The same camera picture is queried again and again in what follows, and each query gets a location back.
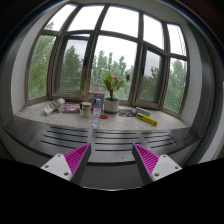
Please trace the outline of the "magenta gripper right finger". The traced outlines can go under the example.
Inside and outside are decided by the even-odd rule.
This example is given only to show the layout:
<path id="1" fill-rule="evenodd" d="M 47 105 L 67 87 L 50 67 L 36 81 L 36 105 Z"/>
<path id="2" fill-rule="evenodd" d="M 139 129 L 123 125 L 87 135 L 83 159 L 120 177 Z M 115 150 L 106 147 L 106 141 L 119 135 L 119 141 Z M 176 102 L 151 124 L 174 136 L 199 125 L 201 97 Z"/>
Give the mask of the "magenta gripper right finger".
<path id="1" fill-rule="evenodd" d="M 168 155 L 158 155 L 138 144 L 133 145 L 132 154 L 144 185 L 181 170 L 181 167 Z"/>

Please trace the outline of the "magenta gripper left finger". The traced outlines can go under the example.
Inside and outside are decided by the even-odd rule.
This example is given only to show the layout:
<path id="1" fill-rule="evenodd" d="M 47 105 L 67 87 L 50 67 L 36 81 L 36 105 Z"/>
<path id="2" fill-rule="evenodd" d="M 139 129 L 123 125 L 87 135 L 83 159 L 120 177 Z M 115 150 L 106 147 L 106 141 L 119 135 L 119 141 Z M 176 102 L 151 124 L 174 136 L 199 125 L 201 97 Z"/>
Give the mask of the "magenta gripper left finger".
<path id="1" fill-rule="evenodd" d="M 65 155 L 56 154 L 42 169 L 79 185 L 90 154 L 91 144 L 87 143 Z"/>

